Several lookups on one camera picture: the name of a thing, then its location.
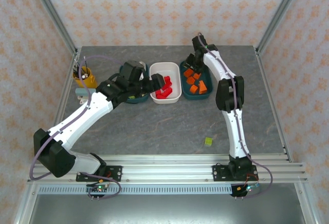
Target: mounting plate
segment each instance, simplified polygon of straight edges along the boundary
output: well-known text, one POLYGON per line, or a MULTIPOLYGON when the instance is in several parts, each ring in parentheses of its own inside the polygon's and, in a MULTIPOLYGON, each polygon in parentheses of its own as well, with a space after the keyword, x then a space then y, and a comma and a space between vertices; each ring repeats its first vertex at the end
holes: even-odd
MULTIPOLYGON (((107 165, 105 168, 105 175, 100 175, 100 176, 107 177, 109 173, 111 173, 109 176, 110 179, 114 179, 117 182, 120 182, 121 176, 122 176, 122 166, 108 166, 107 165)), ((96 182, 96 181, 97 181, 97 178, 88 177, 84 174, 80 174, 80 175, 77 174, 77 177, 76 177, 76 182, 96 182)))
POLYGON ((250 174, 248 181, 258 181, 258 179, 253 176, 254 171, 257 172, 257 168, 255 165, 252 165, 249 172, 246 172, 245 174, 240 176, 241 179, 234 179, 230 169, 228 168, 228 165, 219 164, 212 166, 212 176, 214 181, 245 181, 247 178, 246 174, 250 174))

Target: cable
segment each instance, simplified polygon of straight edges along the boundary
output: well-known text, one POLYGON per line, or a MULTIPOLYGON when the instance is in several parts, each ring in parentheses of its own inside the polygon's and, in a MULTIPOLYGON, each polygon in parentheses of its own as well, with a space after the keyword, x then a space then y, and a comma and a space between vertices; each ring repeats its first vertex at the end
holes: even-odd
MULTIPOLYGON (((41 175, 41 176, 35 178, 35 177, 33 176, 33 169, 34 169, 34 167, 35 167, 36 161, 38 160, 40 154, 41 154, 42 151, 45 149, 45 147, 50 143, 50 141, 51 141, 54 137, 56 137, 59 133, 61 133, 64 129, 68 128, 70 125, 72 125, 72 124, 73 124, 74 122, 76 122, 78 119, 80 119, 80 118, 85 114, 85 112, 88 110, 88 107, 90 106, 90 103, 92 102, 92 95, 91 95, 89 89, 87 88, 86 84, 84 83, 84 81, 83 81, 83 79, 82 79, 82 75, 81 75, 82 65, 83 65, 87 60, 89 60, 89 59, 91 59, 91 58, 104 58, 104 59, 107 59, 107 60, 110 60, 110 61, 112 61, 112 62, 115 62, 115 63, 118 63, 118 64, 122 65, 119 61, 117 61, 117 60, 115 60, 115 59, 113 59, 113 58, 110 58, 110 57, 104 56, 104 55, 92 55, 92 56, 89 56, 89 57, 84 58, 84 59, 81 61, 81 63, 79 64, 79 70, 78 70, 78 73, 79 73, 79 79, 80 79, 80 81, 81 81, 83 87, 85 88, 85 90, 86 90, 87 93, 88 93, 88 101, 87 101, 87 105, 85 106, 85 108, 82 110, 82 112, 81 112, 80 114, 78 114, 74 119, 72 119, 72 120, 71 120, 70 122, 68 122, 66 125, 64 125, 63 127, 61 127, 61 128, 59 129, 59 131, 57 131, 57 132, 55 132, 53 135, 51 135, 51 136, 46 140, 46 142, 40 147, 40 149, 38 150, 38 152, 35 154, 35 156, 34 156, 34 158, 33 158, 33 160, 32 160, 31 167, 30 167, 29 176, 30 176, 31 180, 39 180, 39 179, 42 179, 42 178, 44 178, 44 177, 46 177, 46 176, 48 176, 48 175, 51 174, 51 172, 48 172, 48 173, 46 173, 46 174, 44 174, 44 175, 41 175)), ((97 176, 97 175, 94 175, 94 176, 89 175, 89 176, 90 176, 90 177, 101 177, 101 176, 97 176)))
MULTIPOLYGON (((115 197, 115 196, 117 196, 117 195, 121 192, 121 190, 122 190, 122 186, 120 185, 120 183, 117 182, 117 181, 114 180, 114 179, 110 179, 110 178, 102 177, 102 176, 98 176, 98 175, 93 175, 93 174, 88 174, 88 173, 81 173, 81 174, 84 174, 84 175, 86 175, 86 176, 88 176, 88 177, 93 177, 93 178, 98 178, 98 179, 105 179, 105 180, 108 180, 108 181, 110 181, 110 182, 114 182, 115 184, 118 185, 119 190, 118 190, 116 193, 111 194, 111 195, 107 195, 107 196, 104 196, 104 197, 99 197, 98 200, 104 200, 104 199, 108 199, 108 198, 115 197)), ((93 196, 92 196, 90 193, 92 192, 92 190, 94 190, 94 189, 96 189, 96 188, 97 188, 97 186, 94 186, 94 187, 92 187, 92 188, 89 189, 89 191, 88 191, 88 197, 89 197, 89 198, 93 199, 93 196)))
POLYGON ((268 187, 267 187, 264 191, 262 191, 262 192, 260 192, 260 193, 257 193, 257 194, 255 194, 255 195, 246 196, 246 197, 244 197, 244 198, 252 198, 252 197, 256 197, 256 196, 263 195, 264 193, 266 193, 266 192, 271 188, 271 186, 272 186, 272 184, 273 184, 273 174, 272 174, 272 172, 270 171, 270 169, 268 169, 266 166, 261 165, 261 164, 259 164, 258 162, 255 162, 255 161, 254 161, 254 160, 248 155, 246 149, 245 149, 244 146, 242 145, 242 135, 241 135, 241 131, 240 131, 240 124, 239 124, 239 119, 238 119, 238 117, 237 117, 237 113, 236 113, 236 109, 237 109, 237 100, 236 100, 236 89, 235 89, 235 84, 234 84, 234 77, 229 73, 229 71, 228 71, 227 68, 225 67, 225 64, 224 64, 223 60, 220 59, 220 58, 218 58, 213 52, 211 52, 211 51, 210 51, 210 50, 209 50, 209 49, 203 44, 203 42, 202 42, 202 40, 201 40, 201 38, 200 38, 201 35, 202 35, 201 32, 199 32, 199 33, 197 34, 197 38, 198 38, 200 44, 206 49, 206 51, 207 51, 211 56, 213 56, 216 60, 219 61, 219 63, 220 63, 221 66, 224 68, 225 72, 227 73, 227 75, 230 77, 230 79, 231 79, 231 81, 232 81, 232 87, 233 87, 233 98, 234 98, 234 109, 233 109, 233 112, 234 112, 234 116, 235 116, 235 120, 236 120, 237 132, 238 132, 238 134, 239 134, 239 142, 240 142, 240 145, 241 145, 241 147, 242 147, 242 150, 243 150, 243 152, 245 153, 246 157, 247 157, 247 158, 248 158, 253 164, 256 164, 256 165, 258 165, 258 166, 264 168, 264 169, 269 173, 270 178, 271 178, 268 187))

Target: white bowl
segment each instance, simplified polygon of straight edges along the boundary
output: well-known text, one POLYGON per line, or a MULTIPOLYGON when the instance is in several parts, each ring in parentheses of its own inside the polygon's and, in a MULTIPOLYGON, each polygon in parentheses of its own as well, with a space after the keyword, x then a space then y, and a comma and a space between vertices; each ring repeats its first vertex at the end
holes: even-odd
POLYGON ((151 93, 151 98, 157 104, 169 104, 178 101, 181 96, 181 84, 180 84, 180 72, 177 64, 173 62, 159 62, 154 63, 150 67, 150 76, 152 74, 161 74, 163 77, 170 76, 170 81, 172 82, 171 88, 173 92, 166 99, 157 99, 155 92, 151 93))

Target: floral wallpaper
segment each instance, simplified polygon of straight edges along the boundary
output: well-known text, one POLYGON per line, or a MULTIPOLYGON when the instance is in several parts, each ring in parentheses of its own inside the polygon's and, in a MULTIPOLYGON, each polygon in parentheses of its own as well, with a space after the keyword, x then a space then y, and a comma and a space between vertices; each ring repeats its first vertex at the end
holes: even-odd
POLYGON ((262 54, 271 93, 296 161, 329 220, 329 0, 295 0, 262 54))
POLYGON ((281 0, 52 0, 77 47, 259 43, 281 0))
POLYGON ((13 223, 33 156, 52 125, 71 54, 40 0, 0 0, 0 216, 13 223))

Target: blue tray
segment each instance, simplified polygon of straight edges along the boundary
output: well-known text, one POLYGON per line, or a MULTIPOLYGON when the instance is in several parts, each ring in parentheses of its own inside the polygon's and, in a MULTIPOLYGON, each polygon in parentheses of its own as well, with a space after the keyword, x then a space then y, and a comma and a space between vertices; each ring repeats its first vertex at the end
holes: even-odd
POLYGON ((181 80, 181 88, 183 90, 183 95, 187 100, 203 100, 207 99, 210 94, 212 93, 212 82, 210 78, 210 72, 207 66, 205 66, 204 71, 201 74, 201 77, 198 80, 195 80, 194 85, 198 86, 199 81, 203 81, 204 84, 207 87, 207 92, 204 94, 199 94, 198 91, 197 93, 193 94, 190 92, 190 88, 192 85, 188 84, 186 82, 187 78, 184 76, 184 72, 187 70, 186 67, 183 66, 184 61, 179 65, 179 71, 180 71, 180 80, 181 80))
MULTIPOLYGON (((149 66, 146 64, 146 75, 147 77, 149 76, 149 66)), ((137 104, 141 102, 146 102, 149 98, 149 94, 140 97, 140 98, 135 98, 135 99, 128 99, 126 103, 131 103, 131 104, 137 104)))

